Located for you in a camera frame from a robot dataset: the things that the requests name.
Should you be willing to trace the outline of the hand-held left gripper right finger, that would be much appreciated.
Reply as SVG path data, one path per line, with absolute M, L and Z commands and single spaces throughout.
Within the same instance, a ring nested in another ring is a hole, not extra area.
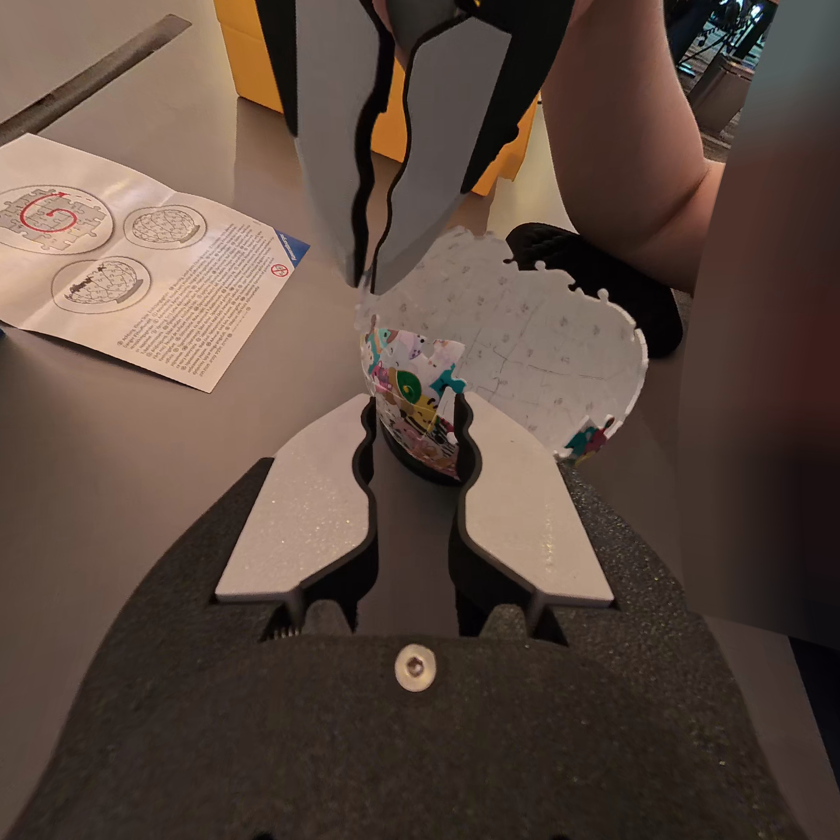
M 478 394 L 455 401 L 463 486 L 449 549 L 477 607 L 608 607 L 612 589 L 560 470 L 524 427 Z

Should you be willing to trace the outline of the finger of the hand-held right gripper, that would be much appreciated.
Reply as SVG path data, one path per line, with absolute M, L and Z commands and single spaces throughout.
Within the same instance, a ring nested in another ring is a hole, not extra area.
M 457 17 L 415 45 L 406 73 L 408 148 L 388 195 L 371 292 L 385 293 L 424 257 L 461 204 L 465 175 L 511 37 Z
M 296 2 L 297 152 L 313 211 L 339 272 L 364 273 L 371 140 L 386 109 L 394 42 L 372 2 Z

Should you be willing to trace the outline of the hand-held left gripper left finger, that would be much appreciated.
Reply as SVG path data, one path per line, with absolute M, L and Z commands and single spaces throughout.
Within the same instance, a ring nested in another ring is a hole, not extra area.
M 359 394 L 275 454 L 220 577 L 219 602 L 355 605 L 375 581 L 371 446 L 375 405 Z

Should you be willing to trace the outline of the black puzzle ball stand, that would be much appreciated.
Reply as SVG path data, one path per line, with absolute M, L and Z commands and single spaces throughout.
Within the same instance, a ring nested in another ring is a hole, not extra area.
M 423 462 L 410 455 L 406 449 L 397 443 L 393 434 L 379 420 L 378 426 L 383 432 L 384 440 L 394 457 L 412 474 L 426 481 L 443 487 L 462 487 L 463 482 L 457 476 L 450 476 L 445 472 L 426 466 Z

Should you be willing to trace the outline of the half-built puzzle ball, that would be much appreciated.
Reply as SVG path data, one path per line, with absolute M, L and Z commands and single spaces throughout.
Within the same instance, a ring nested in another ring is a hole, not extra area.
M 520 270 L 508 245 L 447 231 L 393 289 L 360 289 L 355 326 L 379 420 L 426 466 L 458 476 L 455 398 L 474 392 L 558 460 L 586 460 L 644 384 L 648 348 L 606 290 Z

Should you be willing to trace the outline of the person's right forearm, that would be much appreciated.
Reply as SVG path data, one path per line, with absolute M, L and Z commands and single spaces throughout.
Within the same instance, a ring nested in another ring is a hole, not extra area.
M 693 295 L 724 164 L 704 156 L 663 3 L 575 2 L 542 110 L 576 231 Z

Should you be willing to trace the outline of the yellow plastic bin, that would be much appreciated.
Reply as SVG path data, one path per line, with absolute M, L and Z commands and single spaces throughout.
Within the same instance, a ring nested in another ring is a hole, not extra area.
M 268 109 L 283 112 L 256 2 L 215 1 L 214 5 L 237 94 Z M 404 79 L 404 70 L 396 62 L 387 110 L 376 121 L 371 147 L 373 152 L 398 162 L 404 160 L 407 143 L 403 112 Z M 517 137 L 501 149 L 472 188 L 473 193 L 486 196 L 497 178 L 514 180 L 517 177 L 526 157 L 537 109 L 534 101 L 518 124 Z

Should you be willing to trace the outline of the grey box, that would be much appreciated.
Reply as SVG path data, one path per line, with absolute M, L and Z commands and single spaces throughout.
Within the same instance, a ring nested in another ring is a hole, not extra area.
M 741 60 L 718 54 L 689 91 L 687 98 L 698 127 L 723 131 L 747 98 L 754 69 Z

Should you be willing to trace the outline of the folded instruction sheet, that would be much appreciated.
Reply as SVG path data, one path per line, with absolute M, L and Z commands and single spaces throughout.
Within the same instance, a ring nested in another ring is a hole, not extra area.
M 26 134 L 1 149 L 1 317 L 210 393 L 309 245 Z

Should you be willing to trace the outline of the person's dark blue clothing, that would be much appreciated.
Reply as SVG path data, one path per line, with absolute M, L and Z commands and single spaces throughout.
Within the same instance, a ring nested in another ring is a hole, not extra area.
M 835 776 L 839 775 L 839 652 L 790 637 L 795 663 Z

